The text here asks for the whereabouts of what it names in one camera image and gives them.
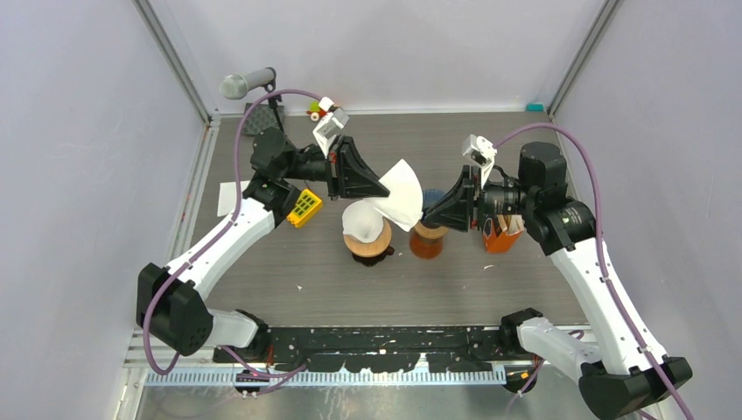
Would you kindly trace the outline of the orange coffee filter box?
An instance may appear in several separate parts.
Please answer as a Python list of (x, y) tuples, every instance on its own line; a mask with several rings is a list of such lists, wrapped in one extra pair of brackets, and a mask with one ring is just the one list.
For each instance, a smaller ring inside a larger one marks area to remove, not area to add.
[(489, 217), (482, 229), (484, 249), (488, 254), (507, 253), (524, 231), (524, 220), (519, 214)]

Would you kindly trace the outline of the amber glass carafe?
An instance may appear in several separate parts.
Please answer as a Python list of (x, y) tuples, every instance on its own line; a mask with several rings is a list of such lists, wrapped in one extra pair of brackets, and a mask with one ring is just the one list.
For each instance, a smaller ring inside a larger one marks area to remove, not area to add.
[(410, 251), (422, 259), (433, 259), (439, 256), (443, 250), (444, 237), (427, 238), (420, 234), (413, 233), (409, 239)]

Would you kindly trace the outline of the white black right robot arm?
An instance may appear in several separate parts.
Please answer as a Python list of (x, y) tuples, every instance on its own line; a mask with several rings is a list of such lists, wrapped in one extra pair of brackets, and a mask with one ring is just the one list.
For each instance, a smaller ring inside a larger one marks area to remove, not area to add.
[(591, 325), (586, 344), (559, 331), (527, 308), (500, 322), (500, 350), (511, 359), (536, 355), (578, 386), (600, 419), (632, 414), (669, 397), (692, 376), (683, 357), (672, 357), (641, 320), (610, 264), (597, 221), (585, 203), (568, 194), (567, 164), (551, 143), (521, 148), (518, 173), (490, 180), (496, 150), (481, 136), (463, 144), (467, 159), (452, 189), (423, 213), (423, 222), (460, 232), (494, 228), (499, 215), (519, 215), (567, 281)]

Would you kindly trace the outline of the small wooden ring holder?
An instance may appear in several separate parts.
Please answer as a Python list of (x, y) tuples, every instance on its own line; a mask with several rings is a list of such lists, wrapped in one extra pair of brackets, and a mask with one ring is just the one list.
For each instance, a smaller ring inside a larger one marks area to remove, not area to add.
[(415, 234), (431, 241), (439, 240), (449, 232), (448, 227), (426, 227), (422, 222), (418, 222), (413, 230)]

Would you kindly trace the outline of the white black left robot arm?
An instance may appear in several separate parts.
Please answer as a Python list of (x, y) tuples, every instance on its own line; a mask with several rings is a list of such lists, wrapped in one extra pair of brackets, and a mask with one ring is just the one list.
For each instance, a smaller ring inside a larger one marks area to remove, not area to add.
[(300, 191), (292, 180), (325, 182), (331, 198), (386, 198), (389, 189), (363, 161), (350, 136), (336, 136), (329, 152), (303, 149), (278, 128), (253, 140), (252, 179), (235, 208), (195, 246), (160, 267), (147, 264), (137, 279), (136, 323), (176, 354), (205, 345), (227, 345), (248, 362), (269, 348), (258, 320), (245, 311), (218, 311), (205, 301), (226, 271), (254, 244), (286, 220)]

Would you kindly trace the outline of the white paper coffee filter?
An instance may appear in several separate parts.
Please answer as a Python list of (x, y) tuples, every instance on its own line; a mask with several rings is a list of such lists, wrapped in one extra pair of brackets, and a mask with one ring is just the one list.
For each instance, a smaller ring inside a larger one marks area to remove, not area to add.
[(365, 200), (347, 206), (341, 221), (343, 235), (351, 236), (360, 243), (376, 241), (384, 229), (383, 216)]

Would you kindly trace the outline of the large wooden ring holder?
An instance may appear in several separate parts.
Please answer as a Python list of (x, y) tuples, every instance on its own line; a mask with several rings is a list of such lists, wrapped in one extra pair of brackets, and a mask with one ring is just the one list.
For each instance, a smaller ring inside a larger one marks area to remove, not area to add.
[(382, 230), (371, 242), (362, 242), (352, 235), (344, 234), (346, 247), (360, 257), (375, 257), (383, 254), (391, 243), (392, 230), (386, 220), (382, 221)]

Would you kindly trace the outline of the dark brown dripper cup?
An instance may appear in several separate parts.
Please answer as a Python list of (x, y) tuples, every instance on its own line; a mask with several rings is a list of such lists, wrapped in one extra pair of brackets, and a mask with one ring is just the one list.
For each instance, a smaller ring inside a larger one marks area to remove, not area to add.
[(361, 265), (365, 267), (373, 267), (377, 263), (382, 262), (384, 259), (386, 259), (388, 256), (392, 256), (395, 253), (395, 249), (391, 246), (387, 247), (383, 252), (381, 252), (379, 255), (374, 256), (361, 256), (352, 254), (352, 258), (355, 262), (360, 263)]

